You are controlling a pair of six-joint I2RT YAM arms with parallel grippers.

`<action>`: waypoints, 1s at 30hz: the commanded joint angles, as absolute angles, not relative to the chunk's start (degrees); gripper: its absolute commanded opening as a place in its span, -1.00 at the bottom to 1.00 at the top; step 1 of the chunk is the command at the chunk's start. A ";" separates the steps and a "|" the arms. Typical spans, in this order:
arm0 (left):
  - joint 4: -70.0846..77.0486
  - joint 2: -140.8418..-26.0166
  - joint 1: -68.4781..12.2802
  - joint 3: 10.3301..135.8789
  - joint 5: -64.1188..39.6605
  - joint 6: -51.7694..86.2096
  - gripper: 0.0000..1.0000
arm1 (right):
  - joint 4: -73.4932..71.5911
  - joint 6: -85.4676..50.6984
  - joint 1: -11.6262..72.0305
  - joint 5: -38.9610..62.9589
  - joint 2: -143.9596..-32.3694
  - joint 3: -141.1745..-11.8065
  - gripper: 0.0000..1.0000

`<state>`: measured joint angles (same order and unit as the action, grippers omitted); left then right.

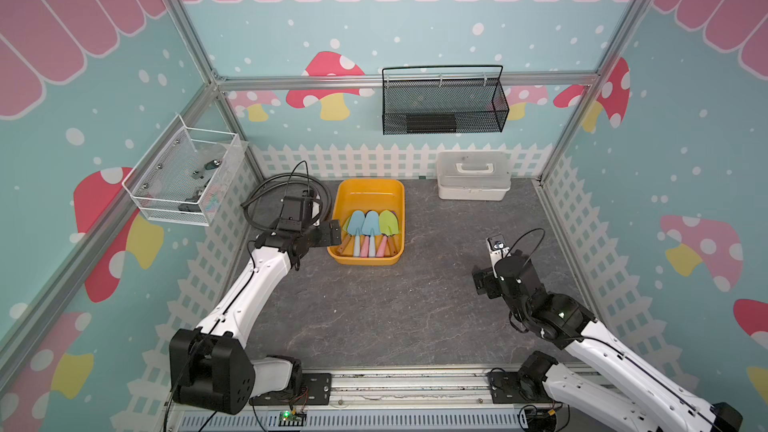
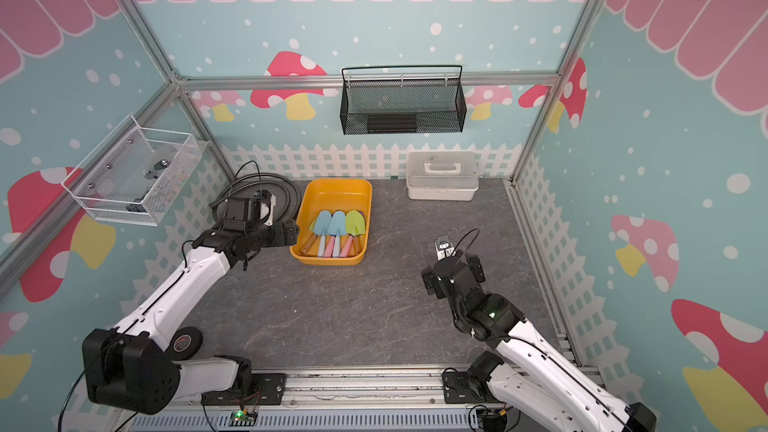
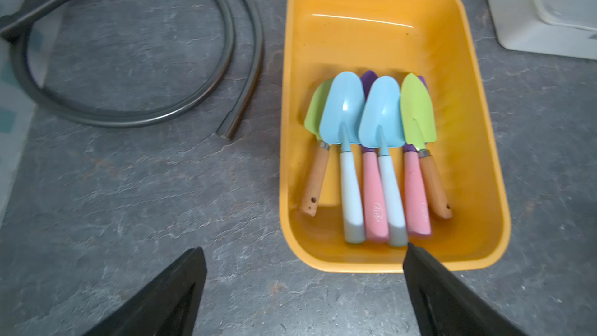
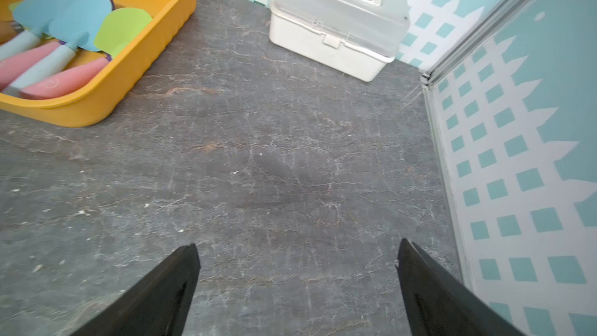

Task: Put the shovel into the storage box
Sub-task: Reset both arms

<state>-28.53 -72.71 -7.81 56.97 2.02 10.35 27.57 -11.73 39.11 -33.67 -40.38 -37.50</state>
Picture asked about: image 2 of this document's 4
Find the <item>green shovel wooden handle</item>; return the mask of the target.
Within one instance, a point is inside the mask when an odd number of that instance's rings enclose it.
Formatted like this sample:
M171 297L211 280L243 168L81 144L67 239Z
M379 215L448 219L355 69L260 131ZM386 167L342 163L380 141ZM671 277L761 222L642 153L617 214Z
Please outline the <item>green shovel wooden handle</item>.
M314 242L317 240L317 235L315 234L315 226L316 226L317 218L314 218L310 224L309 232L310 236L304 243L304 246L301 249L301 254L306 255L307 252L311 249Z
M360 245L360 238L366 231L366 222L363 214L358 210L352 210L346 214L346 233L353 237L352 249L349 252L350 256L355 256L362 250Z

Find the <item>purple shovel pink handle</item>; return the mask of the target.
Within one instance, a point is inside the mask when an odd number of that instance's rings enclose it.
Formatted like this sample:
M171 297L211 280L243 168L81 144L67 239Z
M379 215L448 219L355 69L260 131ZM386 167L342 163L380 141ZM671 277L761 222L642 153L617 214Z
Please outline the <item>purple shovel pink handle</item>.
M353 237L351 235L348 235L347 240L340 252L341 258L346 258L349 255L349 252L352 249L352 244L353 244Z
M334 250L334 243L335 243L335 237L331 236L329 238L328 244L324 251L324 258L331 258L333 256L333 250Z

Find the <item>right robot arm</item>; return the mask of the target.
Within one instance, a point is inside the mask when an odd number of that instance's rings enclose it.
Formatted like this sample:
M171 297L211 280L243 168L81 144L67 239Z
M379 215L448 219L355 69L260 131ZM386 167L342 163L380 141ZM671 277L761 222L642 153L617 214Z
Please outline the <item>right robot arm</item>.
M657 418L590 379L552 346L512 302L482 288L479 257L460 251L426 267L427 292L445 299L455 328L491 348L468 375L499 402L549 431L653 431Z

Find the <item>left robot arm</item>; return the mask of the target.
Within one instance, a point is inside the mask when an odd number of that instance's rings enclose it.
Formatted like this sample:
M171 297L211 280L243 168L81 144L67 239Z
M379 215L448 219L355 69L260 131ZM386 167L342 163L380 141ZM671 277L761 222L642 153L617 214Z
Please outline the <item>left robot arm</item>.
M226 200L223 218L183 245L181 263L157 290L114 327L95 329L84 339L84 380L91 402L153 415L175 399L197 394L250 394L249 360L180 360L168 351L187 315L235 265L247 264L263 248L296 244L296 222L276 221L276 206L268 191Z

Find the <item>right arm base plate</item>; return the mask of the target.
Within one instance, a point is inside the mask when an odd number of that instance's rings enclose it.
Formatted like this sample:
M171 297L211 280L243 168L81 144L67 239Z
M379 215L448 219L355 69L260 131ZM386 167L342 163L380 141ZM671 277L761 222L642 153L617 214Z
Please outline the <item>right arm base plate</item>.
M446 404L497 403L487 386L467 371L444 369L441 373L441 381Z

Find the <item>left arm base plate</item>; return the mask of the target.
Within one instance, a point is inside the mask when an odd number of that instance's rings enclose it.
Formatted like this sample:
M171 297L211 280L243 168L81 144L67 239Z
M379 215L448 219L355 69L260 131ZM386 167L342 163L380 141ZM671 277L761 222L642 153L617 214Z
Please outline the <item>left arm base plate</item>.
M287 375L284 373L252 373L245 384L236 383L224 391L202 395L205 406L277 406L286 390Z

